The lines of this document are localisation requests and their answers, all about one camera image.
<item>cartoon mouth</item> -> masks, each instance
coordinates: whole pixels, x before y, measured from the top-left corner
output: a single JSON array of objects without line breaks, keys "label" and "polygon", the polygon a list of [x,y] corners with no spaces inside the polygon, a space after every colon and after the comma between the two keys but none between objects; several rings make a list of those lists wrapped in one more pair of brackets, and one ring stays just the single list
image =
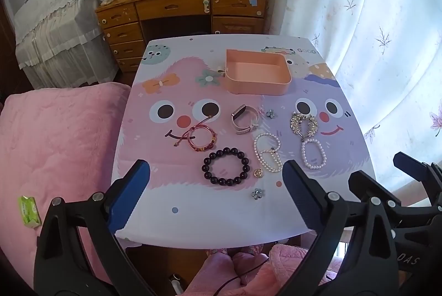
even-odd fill
[{"label": "cartoon mouth", "polygon": [[187,138],[181,138],[181,137],[179,137],[179,136],[175,136],[175,135],[173,135],[173,134],[172,134],[172,129],[169,130],[169,132],[165,135],[165,137],[168,137],[168,136],[170,136],[170,137],[172,137],[172,138],[174,138],[174,139],[178,139],[178,140],[184,140],[184,139],[187,139]]},{"label": "cartoon mouth", "polygon": [[329,133],[323,133],[321,132],[322,135],[333,135],[334,133],[337,133],[339,130],[344,130],[343,128],[341,128],[339,125],[337,125],[337,128],[333,131],[330,131]]}]

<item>cartoon bow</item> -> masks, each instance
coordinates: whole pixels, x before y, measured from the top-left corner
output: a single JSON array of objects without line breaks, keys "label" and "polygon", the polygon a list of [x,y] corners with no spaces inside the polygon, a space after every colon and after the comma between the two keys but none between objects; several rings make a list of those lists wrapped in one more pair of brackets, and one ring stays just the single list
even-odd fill
[{"label": "cartoon bow", "polygon": [[161,80],[151,79],[145,81],[142,85],[146,93],[153,94],[160,90],[162,86],[173,86],[180,82],[180,78],[175,73],[167,74]]}]

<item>floor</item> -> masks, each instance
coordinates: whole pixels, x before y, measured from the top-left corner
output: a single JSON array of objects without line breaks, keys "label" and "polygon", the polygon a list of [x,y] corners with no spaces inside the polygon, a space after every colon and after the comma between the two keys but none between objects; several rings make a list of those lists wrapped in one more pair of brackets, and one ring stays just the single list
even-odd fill
[{"label": "floor", "polygon": [[[135,72],[122,73],[119,70],[114,81],[132,86],[135,74]],[[262,252],[268,255],[274,244],[274,242],[265,244]],[[300,245],[300,237],[295,236],[289,239],[287,244]],[[207,259],[204,250],[170,249],[151,245],[128,248],[126,253],[137,271],[158,296],[176,294],[169,282],[169,277],[174,273],[181,277],[181,284],[185,289]]]}]

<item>cartoon nose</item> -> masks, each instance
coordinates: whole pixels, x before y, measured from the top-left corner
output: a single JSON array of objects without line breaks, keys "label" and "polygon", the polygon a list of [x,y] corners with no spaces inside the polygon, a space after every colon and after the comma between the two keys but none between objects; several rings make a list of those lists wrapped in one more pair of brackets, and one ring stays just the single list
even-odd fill
[{"label": "cartoon nose", "polygon": [[319,113],[319,119],[321,119],[323,122],[328,122],[330,120],[330,117],[327,115],[327,113],[321,111]]},{"label": "cartoon nose", "polygon": [[191,124],[191,118],[189,118],[187,115],[181,115],[177,120],[176,124],[181,127],[185,128],[188,127]]}]

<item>desk drawer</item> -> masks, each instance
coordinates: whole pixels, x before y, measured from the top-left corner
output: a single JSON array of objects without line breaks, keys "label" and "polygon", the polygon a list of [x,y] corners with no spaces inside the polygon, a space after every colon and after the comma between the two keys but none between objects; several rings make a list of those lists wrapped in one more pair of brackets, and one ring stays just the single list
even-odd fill
[{"label": "desk drawer", "polygon": [[108,28],[104,34],[109,44],[126,43],[127,41],[143,39],[140,23],[123,24],[119,27]]},{"label": "desk drawer", "polygon": [[214,16],[212,30],[214,34],[262,34],[264,19],[247,16]]},{"label": "desk drawer", "polygon": [[97,17],[103,29],[138,21],[133,3],[103,10],[97,13]]},{"label": "desk drawer", "polygon": [[137,71],[140,62],[141,62],[141,57],[130,57],[126,59],[117,60],[117,63],[122,72]]},{"label": "desk drawer", "polygon": [[210,14],[210,0],[145,0],[135,3],[140,20]]},{"label": "desk drawer", "polygon": [[264,18],[266,0],[212,0],[213,15],[239,15]]},{"label": "desk drawer", "polygon": [[110,46],[115,59],[125,59],[128,57],[142,57],[146,44],[144,40],[129,41],[128,43],[113,44]]}]

